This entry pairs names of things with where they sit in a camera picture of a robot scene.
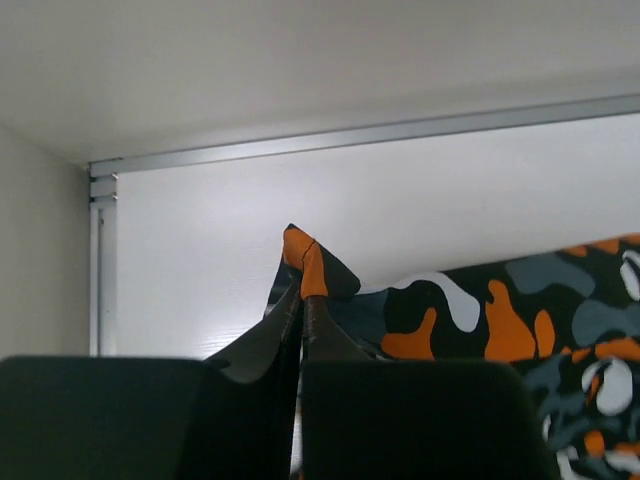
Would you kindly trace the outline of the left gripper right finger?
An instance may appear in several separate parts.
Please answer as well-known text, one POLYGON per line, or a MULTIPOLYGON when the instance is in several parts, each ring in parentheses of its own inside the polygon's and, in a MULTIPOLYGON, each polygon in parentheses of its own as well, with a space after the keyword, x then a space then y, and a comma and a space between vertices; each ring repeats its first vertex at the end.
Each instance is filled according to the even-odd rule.
POLYGON ((303 349, 307 363, 372 360, 331 318, 321 296, 304 300, 303 349))

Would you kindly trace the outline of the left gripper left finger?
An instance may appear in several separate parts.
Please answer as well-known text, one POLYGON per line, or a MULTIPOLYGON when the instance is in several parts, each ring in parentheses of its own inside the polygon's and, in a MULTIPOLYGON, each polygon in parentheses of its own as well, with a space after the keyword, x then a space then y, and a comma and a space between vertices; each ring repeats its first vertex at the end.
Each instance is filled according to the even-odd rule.
POLYGON ((262 378, 280 357, 299 350, 301 340, 300 285, 294 282, 261 321, 204 363, 239 384, 262 378))

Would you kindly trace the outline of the orange camouflage shorts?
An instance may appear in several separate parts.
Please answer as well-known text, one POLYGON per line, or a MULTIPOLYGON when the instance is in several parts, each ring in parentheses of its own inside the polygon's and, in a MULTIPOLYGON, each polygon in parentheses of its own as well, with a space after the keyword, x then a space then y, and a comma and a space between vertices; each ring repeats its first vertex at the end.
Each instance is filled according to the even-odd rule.
POLYGON ((281 267, 376 360, 481 359, 524 378, 564 479, 639 475, 639 238, 365 287, 296 226, 281 267))

